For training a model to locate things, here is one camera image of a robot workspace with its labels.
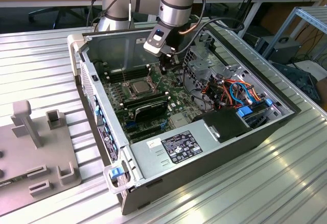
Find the motherboard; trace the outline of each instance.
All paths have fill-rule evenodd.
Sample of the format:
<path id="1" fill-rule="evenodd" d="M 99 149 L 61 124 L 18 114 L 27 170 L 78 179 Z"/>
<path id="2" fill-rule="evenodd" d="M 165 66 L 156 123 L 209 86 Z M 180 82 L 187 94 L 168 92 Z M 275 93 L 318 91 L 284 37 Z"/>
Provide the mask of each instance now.
<path id="1" fill-rule="evenodd" d="M 162 74 L 159 64 L 146 65 L 101 82 L 131 143 L 187 125 L 209 108 L 197 106 L 185 90 L 180 67 Z"/>

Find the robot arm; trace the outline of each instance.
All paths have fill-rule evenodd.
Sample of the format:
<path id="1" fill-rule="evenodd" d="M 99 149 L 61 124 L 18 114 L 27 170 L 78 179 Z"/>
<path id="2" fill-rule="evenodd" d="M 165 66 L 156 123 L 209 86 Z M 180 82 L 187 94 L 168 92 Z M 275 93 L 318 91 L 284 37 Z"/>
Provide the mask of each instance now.
<path id="1" fill-rule="evenodd" d="M 103 0 L 103 9 L 113 1 Z M 129 9 L 129 0 L 116 0 L 101 18 L 99 31 L 127 29 L 130 11 L 159 15 L 159 22 L 144 44 L 145 50 L 159 56 L 160 52 L 170 52 L 170 47 L 165 45 L 166 39 L 173 29 L 188 22 L 192 4 L 193 0 L 131 0 Z"/>

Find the white sticker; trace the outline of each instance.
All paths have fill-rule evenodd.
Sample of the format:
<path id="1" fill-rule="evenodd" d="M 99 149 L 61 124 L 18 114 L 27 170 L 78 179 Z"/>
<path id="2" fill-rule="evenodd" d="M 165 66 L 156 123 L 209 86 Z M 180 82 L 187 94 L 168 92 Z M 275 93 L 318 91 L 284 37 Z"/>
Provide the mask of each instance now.
<path id="1" fill-rule="evenodd" d="M 160 138 L 155 138 L 151 141 L 147 141 L 147 145 L 149 148 L 153 148 L 155 146 L 160 146 L 161 144 L 161 139 Z"/>
<path id="2" fill-rule="evenodd" d="M 136 39 L 136 44 L 144 44 L 145 41 L 146 41 L 146 38 Z"/>

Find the table leg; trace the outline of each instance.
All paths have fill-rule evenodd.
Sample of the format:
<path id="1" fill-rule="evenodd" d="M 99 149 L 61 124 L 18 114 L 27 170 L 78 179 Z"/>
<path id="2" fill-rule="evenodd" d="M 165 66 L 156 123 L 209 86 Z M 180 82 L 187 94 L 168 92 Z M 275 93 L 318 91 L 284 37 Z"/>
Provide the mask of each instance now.
<path id="1" fill-rule="evenodd" d="M 243 38 L 246 30 L 249 28 L 252 20 L 254 19 L 256 13 L 258 12 L 258 10 L 259 10 L 259 8 L 261 6 L 261 3 L 262 3 L 261 1 L 253 3 L 253 6 L 251 7 L 251 10 L 250 10 L 249 14 L 247 15 L 247 17 L 246 17 L 246 19 L 244 21 L 244 29 L 239 31 L 239 33 L 238 33 L 238 36 L 240 38 Z"/>

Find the floor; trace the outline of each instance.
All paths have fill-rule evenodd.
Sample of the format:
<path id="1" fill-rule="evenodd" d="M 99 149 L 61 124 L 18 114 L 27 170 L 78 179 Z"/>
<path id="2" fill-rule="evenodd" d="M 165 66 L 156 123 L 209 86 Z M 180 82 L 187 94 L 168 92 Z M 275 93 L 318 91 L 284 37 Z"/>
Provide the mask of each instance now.
<path id="1" fill-rule="evenodd" d="M 197 4 L 194 13 L 197 13 L 201 9 L 201 4 Z M 212 15 L 222 16 L 224 14 L 224 7 L 220 5 L 208 4 L 207 9 L 211 8 Z M 52 29 L 53 23 L 56 19 L 57 12 L 43 13 L 34 17 L 35 22 L 30 23 L 28 13 L 42 8 L 30 7 L 30 8 L 0 8 L 0 34 L 5 33 L 18 33 L 18 32 L 30 32 Z M 84 16 L 82 9 L 73 9 L 76 13 Z M 238 4 L 230 4 L 229 12 L 226 15 L 235 16 L 238 10 Z M 143 14 L 134 14 L 135 21 L 146 21 L 147 16 Z M 59 29 L 84 27 L 86 24 L 78 20 L 77 18 L 67 14 L 61 17 L 58 24 Z"/>

